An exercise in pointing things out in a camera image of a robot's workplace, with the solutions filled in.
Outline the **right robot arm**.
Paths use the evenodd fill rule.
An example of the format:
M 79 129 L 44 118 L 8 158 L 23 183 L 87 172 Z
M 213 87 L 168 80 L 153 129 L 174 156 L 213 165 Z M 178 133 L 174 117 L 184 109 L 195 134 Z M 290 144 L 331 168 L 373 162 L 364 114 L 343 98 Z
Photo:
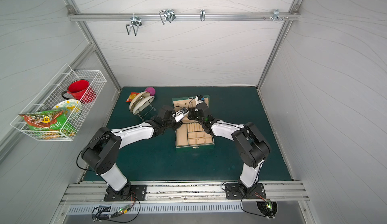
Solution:
M 198 122 L 207 134 L 232 140 L 243 161 L 238 184 L 243 195 L 251 193 L 259 183 L 259 174 L 267 160 L 271 146 L 254 123 L 227 123 L 213 117 L 205 102 L 188 109 L 189 120 Z

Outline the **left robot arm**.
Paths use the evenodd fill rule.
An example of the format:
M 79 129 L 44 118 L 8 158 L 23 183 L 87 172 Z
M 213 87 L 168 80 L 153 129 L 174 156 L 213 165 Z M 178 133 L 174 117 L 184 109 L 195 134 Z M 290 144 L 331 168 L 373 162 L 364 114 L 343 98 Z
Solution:
M 187 114 L 187 108 L 176 112 L 173 107 L 163 106 L 158 115 L 141 124 L 115 130 L 102 127 L 82 149 L 79 157 L 110 189 L 120 192 L 129 187 L 129 181 L 116 164 L 120 150 L 132 143 L 162 135 L 167 129 L 177 130 Z

